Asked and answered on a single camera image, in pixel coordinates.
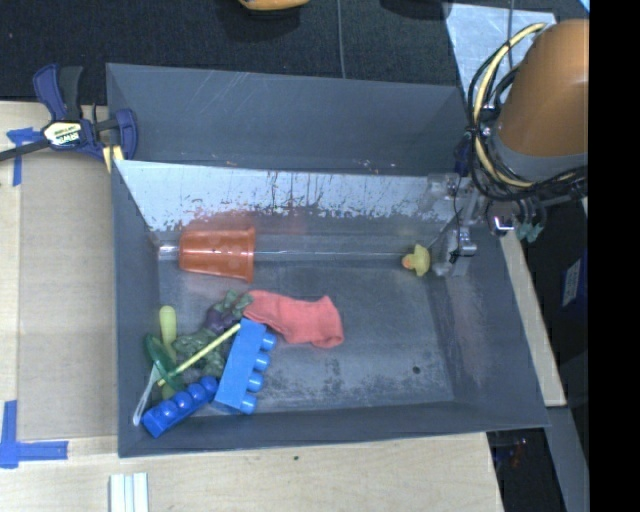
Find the blue tape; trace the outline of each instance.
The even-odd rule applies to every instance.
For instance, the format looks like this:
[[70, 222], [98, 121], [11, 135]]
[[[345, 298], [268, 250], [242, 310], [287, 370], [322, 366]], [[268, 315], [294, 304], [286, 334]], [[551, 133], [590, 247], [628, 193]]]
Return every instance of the blue tape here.
[[0, 468], [15, 469], [21, 461], [66, 460], [69, 441], [22, 443], [16, 440], [18, 402], [4, 403], [2, 438], [0, 440]]
[[[9, 137], [9, 140], [13, 142], [16, 147], [28, 142], [38, 142], [44, 138], [39, 131], [33, 128], [9, 130], [7, 137]], [[22, 183], [22, 157], [18, 155], [13, 162], [13, 186], [17, 187], [20, 183]]]

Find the bin floor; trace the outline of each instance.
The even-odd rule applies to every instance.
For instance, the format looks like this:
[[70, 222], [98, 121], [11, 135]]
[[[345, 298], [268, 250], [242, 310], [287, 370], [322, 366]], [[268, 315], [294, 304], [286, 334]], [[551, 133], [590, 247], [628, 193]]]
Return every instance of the bin floor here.
[[160, 261], [159, 272], [161, 301], [176, 308], [179, 334], [196, 331], [207, 308], [229, 289], [263, 289], [309, 301], [331, 298], [342, 318], [344, 342], [321, 349], [279, 337], [257, 413], [453, 399], [428, 303], [429, 280], [396, 261], [256, 262], [251, 285], [185, 272], [176, 261]]

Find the yellow cable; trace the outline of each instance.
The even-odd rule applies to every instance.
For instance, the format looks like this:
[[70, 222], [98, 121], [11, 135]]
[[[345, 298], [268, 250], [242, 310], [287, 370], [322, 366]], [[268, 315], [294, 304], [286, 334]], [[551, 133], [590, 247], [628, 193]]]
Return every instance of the yellow cable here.
[[[480, 82], [480, 86], [478, 87], [478, 93], [476, 95], [476, 101], [474, 103], [473, 108], [473, 121], [474, 123], [478, 123], [478, 119], [480, 117], [480, 111], [482, 110], [482, 101], [484, 99], [485, 92], [487, 87], [489, 86], [489, 82], [491, 78], [496, 73], [498, 66], [500, 65], [500, 61], [504, 58], [510, 48], [513, 48], [516, 44], [522, 41], [525, 37], [535, 32], [539, 32], [544, 27], [546, 27], [546, 23], [534, 23], [533, 25], [529, 25], [528, 27], [523, 28], [520, 32], [514, 35], [511, 39], [509, 39], [508, 43], [503, 44], [497, 51], [493, 60], [487, 66], [485, 74], [482, 77], [482, 81]], [[484, 146], [478, 137], [476, 137], [475, 141], [476, 153], [478, 154], [478, 159], [482, 163], [483, 167], [493, 176], [495, 179], [502, 181], [508, 185], [513, 185], [515, 187], [530, 187], [533, 185], [533, 182], [522, 181], [522, 180], [514, 180], [509, 178], [508, 176], [504, 176], [499, 173], [494, 167], [489, 157], [487, 156]]]

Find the yellow stick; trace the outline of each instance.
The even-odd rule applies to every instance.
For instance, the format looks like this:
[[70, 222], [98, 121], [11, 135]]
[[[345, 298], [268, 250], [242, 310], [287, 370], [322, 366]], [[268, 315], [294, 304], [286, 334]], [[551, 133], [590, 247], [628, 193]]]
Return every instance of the yellow stick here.
[[[196, 352], [195, 354], [193, 354], [189, 359], [187, 359], [184, 363], [182, 363], [180, 366], [178, 366], [175, 370], [173, 370], [171, 372], [171, 375], [178, 375], [180, 373], [182, 373], [183, 371], [185, 371], [187, 368], [189, 368], [189, 366], [191, 366], [193, 363], [195, 363], [196, 361], [198, 361], [200, 358], [206, 356], [209, 352], [211, 352], [214, 348], [216, 348], [218, 345], [220, 345], [221, 343], [223, 343], [225, 340], [227, 340], [228, 338], [230, 338], [231, 336], [233, 336], [236, 332], [238, 332], [238, 330], [240, 329], [240, 324], [237, 323], [236, 325], [234, 325], [231, 329], [229, 329], [228, 331], [226, 331], [225, 333], [221, 334], [218, 338], [216, 338], [215, 340], [213, 340], [211, 343], [209, 343], [206, 347], [204, 347], [202, 350], [200, 350], [199, 352]], [[164, 386], [165, 380], [164, 379], [160, 379], [158, 381], [158, 386], [162, 387]]]

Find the orange object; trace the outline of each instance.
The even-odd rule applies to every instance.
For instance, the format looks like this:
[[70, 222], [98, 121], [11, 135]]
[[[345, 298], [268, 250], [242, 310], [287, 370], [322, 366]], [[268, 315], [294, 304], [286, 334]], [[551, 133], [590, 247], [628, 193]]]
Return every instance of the orange object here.
[[281, 11], [300, 7], [309, 0], [238, 0], [247, 9], [252, 11]]
[[289, 343], [331, 348], [344, 340], [340, 314], [326, 295], [315, 302], [292, 299], [264, 290], [251, 290], [253, 302], [244, 316], [268, 325]]
[[253, 281], [256, 232], [187, 230], [180, 237], [178, 265], [188, 272]]

